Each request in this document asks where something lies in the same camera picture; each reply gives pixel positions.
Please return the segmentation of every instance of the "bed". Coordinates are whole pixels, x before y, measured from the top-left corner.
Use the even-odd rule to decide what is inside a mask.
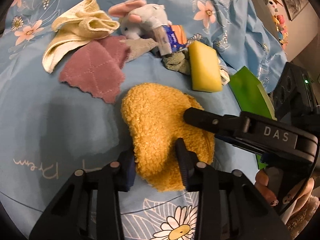
[[[193,91],[189,77],[167,70],[151,53],[125,65],[126,79],[114,105],[59,83],[59,73],[74,51],[59,62],[52,74],[42,68],[42,55],[55,35],[51,31],[54,19],[80,1],[15,0],[0,39],[0,202],[27,238],[74,170],[94,171],[130,146],[120,104],[134,85],[155,82],[172,86],[195,97],[207,111],[220,115],[240,113],[228,86],[218,93]],[[123,1],[97,0],[104,11]],[[252,0],[210,0],[217,20],[209,28],[193,19],[197,2],[207,0],[147,1],[165,5],[169,20],[183,25],[188,37],[199,33],[206,38],[230,74],[247,66],[268,93],[274,89],[286,57],[272,30],[268,31],[257,17]],[[18,37],[12,26],[15,17],[23,25],[42,20],[44,29],[16,46]],[[252,182],[258,171],[253,154],[219,140],[213,166],[227,172],[239,169]],[[169,216],[175,217],[179,207],[194,210],[196,206],[197,193],[159,193],[137,177],[130,192],[120,194],[124,235],[126,239],[160,240],[157,236],[161,235],[161,224]]]

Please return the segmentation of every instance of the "green paper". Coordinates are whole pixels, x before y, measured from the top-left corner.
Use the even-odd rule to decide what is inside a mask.
[[[230,88],[238,101],[241,111],[258,114],[273,120],[275,110],[270,98],[261,82],[247,68],[243,67],[236,74],[230,76]],[[260,162],[261,156],[256,155],[258,167],[262,169],[267,165]]]

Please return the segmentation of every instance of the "painted fingernail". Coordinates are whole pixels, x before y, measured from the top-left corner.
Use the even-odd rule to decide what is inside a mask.
[[[287,196],[285,196],[285,197],[283,198],[283,203],[284,203],[284,204],[288,204],[291,200],[292,200],[292,197],[291,197],[290,194],[288,194]]]
[[[279,201],[274,200],[274,201],[272,201],[272,202],[270,203],[270,205],[271,205],[272,207],[274,207],[274,206],[278,205],[278,203],[279,203]]]

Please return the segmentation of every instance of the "black cable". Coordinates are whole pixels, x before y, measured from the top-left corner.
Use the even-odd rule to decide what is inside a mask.
[[[293,204],[293,202],[295,202],[297,200],[297,198],[299,197],[300,193],[304,190],[304,188],[306,187],[309,179],[311,178],[311,175],[316,167],[316,162],[318,159],[318,155],[319,155],[319,151],[320,151],[320,141],[318,138],[318,144],[317,144],[317,151],[316,151],[316,156],[315,159],[311,165],[311,170],[310,170],[310,174],[309,176],[305,179],[305,181],[303,182],[302,186],[300,187],[300,189],[298,190],[298,192],[296,193],[296,195],[294,196],[294,198],[279,212],[279,216],[281,216],[284,212],[287,211],[287,209]]]

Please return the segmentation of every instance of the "maroon cloth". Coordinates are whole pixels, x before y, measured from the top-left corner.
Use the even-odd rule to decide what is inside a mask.
[[[123,39],[122,36],[108,36],[90,41],[72,55],[61,71],[59,81],[113,104],[125,79],[121,69],[130,53],[130,48],[119,42]]]

